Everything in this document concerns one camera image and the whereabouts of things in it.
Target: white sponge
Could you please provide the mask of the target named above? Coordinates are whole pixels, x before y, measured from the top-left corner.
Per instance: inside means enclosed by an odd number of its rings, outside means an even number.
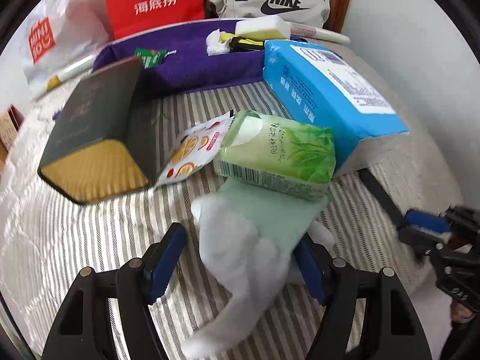
[[[235,35],[258,42],[268,39],[290,39],[290,26],[277,15],[254,17],[238,21]]]

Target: white plastic bag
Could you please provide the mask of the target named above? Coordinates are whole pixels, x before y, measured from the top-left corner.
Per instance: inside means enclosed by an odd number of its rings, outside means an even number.
[[[34,97],[60,80],[65,67],[98,52],[109,40],[85,0],[42,0],[19,29],[22,69]]]

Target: green packet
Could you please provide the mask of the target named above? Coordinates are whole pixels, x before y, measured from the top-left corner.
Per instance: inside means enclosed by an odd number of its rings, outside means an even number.
[[[152,68],[163,62],[166,56],[170,54],[175,54],[177,50],[167,51],[167,50],[149,50],[149,49],[135,49],[135,56],[139,56],[143,61],[143,66],[145,68]]]
[[[240,111],[214,158],[214,169],[253,185],[319,199],[335,169],[332,129]]]

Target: orange slice illustration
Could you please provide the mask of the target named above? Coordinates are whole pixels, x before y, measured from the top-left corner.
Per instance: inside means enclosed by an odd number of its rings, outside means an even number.
[[[209,128],[207,128],[207,130],[210,130],[213,127],[217,127],[219,124],[220,124],[220,122],[215,122],[215,123],[213,123],[213,125],[211,125]]]
[[[200,139],[200,147],[198,148],[198,150],[204,147],[208,143],[208,141],[209,141],[208,137],[202,137],[202,139]]]
[[[198,137],[195,135],[193,137],[185,139],[170,159],[170,163],[174,165],[177,162],[187,158],[187,156],[192,152],[192,150],[195,149],[195,145],[197,144],[197,142]]]
[[[178,170],[175,177],[189,175],[193,171],[194,167],[195,165],[193,162],[184,163]]]

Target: blue tissue box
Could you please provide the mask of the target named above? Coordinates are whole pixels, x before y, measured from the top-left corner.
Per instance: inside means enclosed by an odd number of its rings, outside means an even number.
[[[408,133],[387,100],[325,47],[266,41],[263,79],[294,120],[333,128],[336,176],[380,162]]]

